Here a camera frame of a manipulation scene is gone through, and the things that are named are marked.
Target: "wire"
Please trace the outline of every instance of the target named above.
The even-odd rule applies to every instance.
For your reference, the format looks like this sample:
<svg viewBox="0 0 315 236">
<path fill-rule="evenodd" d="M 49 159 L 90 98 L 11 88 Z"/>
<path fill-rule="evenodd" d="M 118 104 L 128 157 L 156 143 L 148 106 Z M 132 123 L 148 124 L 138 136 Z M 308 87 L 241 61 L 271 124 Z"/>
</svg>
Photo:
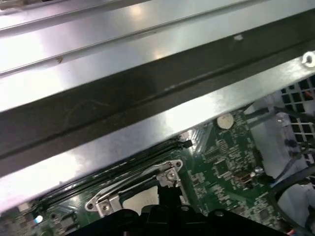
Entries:
<svg viewBox="0 0 315 236">
<path fill-rule="evenodd" d="M 278 200 L 282 196 L 282 194 L 294 184 L 304 180 L 306 177 L 315 173 L 315 165 L 311 165 L 295 174 L 289 176 L 288 178 L 282 180 L 278 184 L 276 184 L 269 192 L 268 198 L 270 200 L 270 204 L 274 207 L 276 211 L 282 216 L 284 220 L 286 220 L 289 224 L 291 224 L 295 231 L 300 231 L 308 236 L 315 236 L 312 232 L 308 231 L 304 227 L 300 226 L 294 220 L 292 220 L 278 205 Z"/>
<path fill-rule="evenodd" d="M 296 111 L 292 111 L 292 110 L 289 110 L 289 109 L 284 108 L 284 107 L 274 107 L 274 109 L 275 109 L 275 111 L 277 113 L 278 112 L 283 112 L 283 113 L 288 114 L 291 117 L 300 118 L 303 121 L 315 124 L 315 117 L 313 117 L 311 115 L 300 113 L 300 112 L 296 112 Z"/>
<path fill-rule="evenodd" d="M 264 115 L 264 114 L 266 114 L 268 112 L 269 112 L 268 108 L 262 108 L 262 109 L 259 109 L 257 111 L 254 111 L 253 113 L 245 114 L 245 118 L 246 119 L 253 119 L 253 118 L 262 116 L 262 115 Z"/>
<path fill-rule="evenodd" d="M 249 103 L 249 104 L 245 105 L 244 107 L 241 107 L 240 110 L 243 110 L 243 112 L 244 112 L 244 111 L 246 111 L 252 104 L 254 104 L 254 103 L 253 103 L 253 102 L 252 102 L 252 103 Z"/>
<path fill-rule="evenodd" d="M 281 173 L 278 175 L 278 177 L 275 178 L 275 182 L 277 182 L 282 176 L 284 176 L 291 169 L 293 164 L 303 156 L 303 154 L 308 154 L 308 153 L 309 153 L 309 148 L 305 148 L 301 152 L 294 154 L 292 158 L 289 160 L 289 162 L 285 165 Z"/>
</svg>

